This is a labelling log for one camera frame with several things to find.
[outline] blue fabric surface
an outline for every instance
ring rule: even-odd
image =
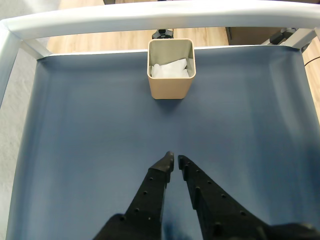
[[[38,60],[7,239],[93,238],[169,150],[164,239],[202,239],[179,154],[268,224],[319,228],[319,122],[301,53],[202,49],[195,61],[185,99],[154,100],[146,52]]]

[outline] white metal bar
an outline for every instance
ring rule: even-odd
[[[281,45],[301,49],[315,37],[316,33],[313,29],[299,28]]]
[[[21,40],[7,30],[2,21],[0,21],[0,106],[20,44]]]
[[[320,5],[285,1],[196,0],[91,6],[5,20],[21,39],[195,27],[320,26]]]
[[[23,40],[21,43],[21,48],[33,56],[36,60],[42,59],[51,54],[51,52],[36,39]]]

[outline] paper towel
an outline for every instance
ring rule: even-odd
[[[186,66],[185,58],[164,65],[155,64],[151,67],[151,77],[158,79],[189,78]]]

